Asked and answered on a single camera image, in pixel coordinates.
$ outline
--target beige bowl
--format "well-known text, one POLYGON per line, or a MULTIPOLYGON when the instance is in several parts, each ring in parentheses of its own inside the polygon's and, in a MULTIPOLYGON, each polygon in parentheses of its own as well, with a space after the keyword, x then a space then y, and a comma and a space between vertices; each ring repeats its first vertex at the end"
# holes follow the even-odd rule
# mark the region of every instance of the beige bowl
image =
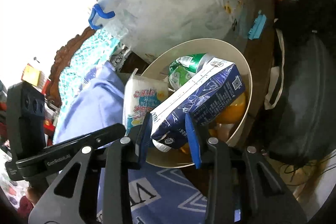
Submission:
MULTIPOLYGON (((201 38, 190 40, 177 45, 159 56, 143 72, 142 76, 163 80, 168 74, 168 66, 176 58, 188 54, 208 52, 211 55, 237 65, 239 73, 243 78, 246 90, 248 90, 248 104, 245 114, 235 132, 226 142, 229 146, 235 146, 242 134, 247 111, 251 103, 252 95, 252 75, 250 67, 245 57, 231 44, 213 38, 201 38)), ((193 165, 191 156, 182 153, 180 150, 171 149, 168 152, 161 152, 157 148, 149 148, 146 161, 152 165, 163 168, 181 168, 193 165)))

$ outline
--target black bag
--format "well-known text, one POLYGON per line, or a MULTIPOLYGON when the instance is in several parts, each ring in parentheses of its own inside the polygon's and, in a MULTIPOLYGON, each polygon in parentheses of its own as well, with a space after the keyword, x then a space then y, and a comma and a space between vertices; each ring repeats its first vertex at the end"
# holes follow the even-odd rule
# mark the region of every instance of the black bag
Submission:
POLYGON ((277 32, 280 73, 258 124, 271 158, 302 166, 336 148, 336 68, 314 33, 297 45, 277 32))

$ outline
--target blue cloth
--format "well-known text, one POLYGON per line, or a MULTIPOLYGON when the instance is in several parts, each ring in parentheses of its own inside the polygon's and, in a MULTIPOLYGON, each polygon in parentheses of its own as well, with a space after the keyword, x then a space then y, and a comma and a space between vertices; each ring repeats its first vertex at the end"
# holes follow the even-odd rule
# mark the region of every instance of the blue cloth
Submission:
MULTIPOLYGON (((113 66, 106 62, 87 74, 85 87, 74 99, 68 115, 54 136, 54 143, 87 134, 117 122, 122 123, 124 86, 113 66)), ((179 169, 163 169, 144 164, 129 170, 129 190, 133 223, 204 223, 204 197, 179 169)), ((104 169, 100 177, 97 219, 102 221, 104 169)))
POLYGON ((70 65, 59 76, 58 89, 62 100, 55 132, 58 133, 83 77, 94 65, 102 65, 120 47, 120 41, 104 28, 86 39, 74 53, 70 65))

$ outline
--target white lettering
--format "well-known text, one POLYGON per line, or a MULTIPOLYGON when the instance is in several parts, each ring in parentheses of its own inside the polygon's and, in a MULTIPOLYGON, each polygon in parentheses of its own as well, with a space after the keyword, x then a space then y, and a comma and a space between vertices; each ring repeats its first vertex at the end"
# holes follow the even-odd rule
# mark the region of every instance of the white lettering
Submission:
POLYGON ((128 185, 132 211, 161 198, 146 178, 131 181, 128 185))
POLYGON ((65 156, 63 156, 63 157, 60 157, 60 158, 58 158, 58 159, 52 160, 52 161, 48 161, 48 162, 47 162, 47 165, 48 165, 48 166, 51 166, 51 165, 53 165, 53 164, 56 164, 56 163, 58 163, 58 162, 61 162, 61 161, 63 161, 63 160, 69 159, 69 158, 71 158, 70 154, 65 155, 65 156))

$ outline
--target blue patterned cloth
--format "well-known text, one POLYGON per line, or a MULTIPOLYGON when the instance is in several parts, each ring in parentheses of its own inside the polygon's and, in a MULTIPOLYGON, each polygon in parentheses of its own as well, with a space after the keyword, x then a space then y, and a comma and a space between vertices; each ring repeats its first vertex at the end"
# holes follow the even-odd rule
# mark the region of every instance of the blue patterned cloth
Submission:
POLYGON ((70 66, 65 67, 59 77, 58 90, 62 106, 58 116, 55 132, 57 133, 67 115, 73 99, 78 95, 85 74, 95 65, 102 65, 109 60, 115 50, 120 47, 120 41, 115 39, 105 29, 86 39, 83 45, 73 55, 70 66))

